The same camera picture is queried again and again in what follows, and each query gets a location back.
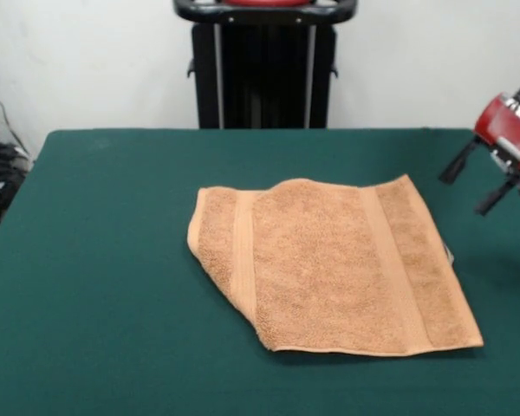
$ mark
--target folded towel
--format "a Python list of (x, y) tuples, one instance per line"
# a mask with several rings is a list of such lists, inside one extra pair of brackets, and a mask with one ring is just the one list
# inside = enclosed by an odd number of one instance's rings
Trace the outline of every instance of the folded towel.
[(483, 345), (407, 176), (200, 189), (187, 242), (270, 350), (405, 356)]

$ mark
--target black stand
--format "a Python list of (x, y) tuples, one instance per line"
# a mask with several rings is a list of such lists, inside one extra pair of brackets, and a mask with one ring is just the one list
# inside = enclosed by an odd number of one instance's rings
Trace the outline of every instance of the black stand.
[(357, 0), (244, 7), (174, 0), (192, 29), (200, 128), (324, 128), (336, 35)]
[(335, 38), (331, 26), (195, 25), (200, 128), (324, 128)]

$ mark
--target cable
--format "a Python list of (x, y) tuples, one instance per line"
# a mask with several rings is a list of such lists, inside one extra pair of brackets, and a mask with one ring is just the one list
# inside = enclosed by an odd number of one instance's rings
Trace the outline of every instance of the cable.
[(29, 151), (27, 150), (27, 147), (23, 144), (17, 133), (14, 131), (13, 127), (10, 124), (10, 120), (8, 119), (8, 114), (6, 113), (6, 107), (4, 104), (0, 101), (0, 108), (2, 109), (2, 116), (3, 116), (3, 122), (5, 123), (8, 130), (10, 130), (11, 135), (16, 140), (17, 144), (23, 149), (23, 151), (27, 154), (29, 154)]

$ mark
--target green felt surface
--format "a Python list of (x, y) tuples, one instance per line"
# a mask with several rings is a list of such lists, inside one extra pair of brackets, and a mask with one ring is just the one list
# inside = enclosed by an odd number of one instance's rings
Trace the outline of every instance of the green felt surface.
[[(520, 199), (464, 130), (53, 133), (0, 229), (0, 416), (520, 414)], [(406, 359), (270, 353), (186, 247), (197, 189), (408, 173), (485, 347)]]

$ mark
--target terry cloth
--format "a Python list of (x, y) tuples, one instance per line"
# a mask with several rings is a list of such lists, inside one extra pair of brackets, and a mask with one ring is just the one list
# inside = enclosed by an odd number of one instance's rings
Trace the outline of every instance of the terry cloth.
[(187, 242), (270, 350), (406, 356), (483, 346), (407, 176), (368, 187), (203, 188)]

